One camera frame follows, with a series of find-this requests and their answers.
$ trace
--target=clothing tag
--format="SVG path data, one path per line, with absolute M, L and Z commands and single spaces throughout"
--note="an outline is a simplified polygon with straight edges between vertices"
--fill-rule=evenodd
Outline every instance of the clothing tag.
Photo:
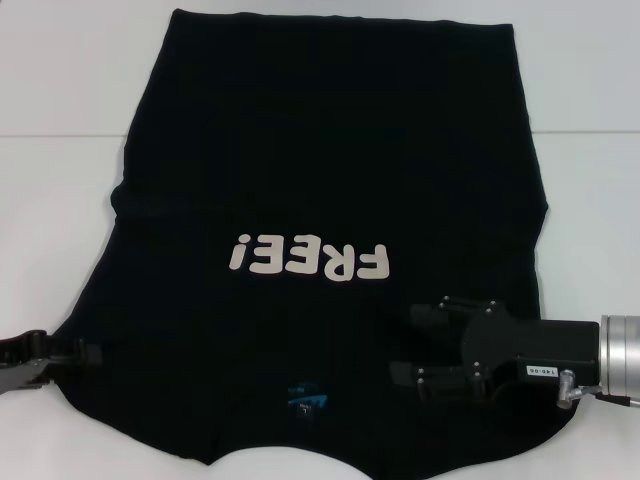
M 288 389 L 289 408 L 295 408 L 296 418 L 305 423 L 310 423 L 317 411 L 322 410 L 327 404 L 327 395 L 320 391 L 315 383 L 300 382 Z

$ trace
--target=silver cylinder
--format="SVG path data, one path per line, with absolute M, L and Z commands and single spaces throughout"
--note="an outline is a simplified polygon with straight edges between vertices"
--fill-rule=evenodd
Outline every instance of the silver cylinder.
M 640 317 L 602 317 L 600 385 L 605 395 L 640 400 Z

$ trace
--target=black fabric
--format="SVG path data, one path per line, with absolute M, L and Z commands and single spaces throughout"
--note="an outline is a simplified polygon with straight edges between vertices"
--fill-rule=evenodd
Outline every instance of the black fabric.
M 411 303 L 539 316 L 547 205 L 510 25 L 176 11 L 124 168 L 56 333 L 104 345 L 104 367 L 59 380 L 87 415 L 205 463 L 284 445 L 394 480 L 521 453 L 570 418 L 537 391 L 420 404 L 389 378 L 390 360 L 450 361 L 400 321 Z M 296 235 L 351 245 L 353 277 L 324 251 L 315 274 L 255 273 L 259 235 L 284 237 L 285 264 L 304 262 Z M 377 245 L 388 275 L 360 257 Z M 326 396 L 312 419 L 300 385 Z

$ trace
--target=t-shirt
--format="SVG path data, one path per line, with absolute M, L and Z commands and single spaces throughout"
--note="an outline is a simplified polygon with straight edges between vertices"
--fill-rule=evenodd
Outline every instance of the t-shirt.
M 389 370 L 451 361 L 411 304 L 539 318 L 547 204 L 510 25 L 177 10 L 124 153 L 109 244 L 56 332 L 103 346 L 58 380 L 80 411 L 204 463 L 292 446 L 393 480 L 570 418 L 529 394 L 421 401 Z

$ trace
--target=white table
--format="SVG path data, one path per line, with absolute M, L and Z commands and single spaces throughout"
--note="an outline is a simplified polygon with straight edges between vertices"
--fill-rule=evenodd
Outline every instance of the white table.
M 640 314 L 640 3 L 636 0 L 0 1 L 0 338 L 64 321 L 113 223 L 108 195 L 171 11 L 513 23 L 550 213 L 543 312 Z M 442 478 L 637 478 L 640 411 L 586 400 L 546 444 Z M 0 475 L 31 479 L 365 478 L 265 448 L 212 467 L 73 410 L 55 386 L 0 397 Z

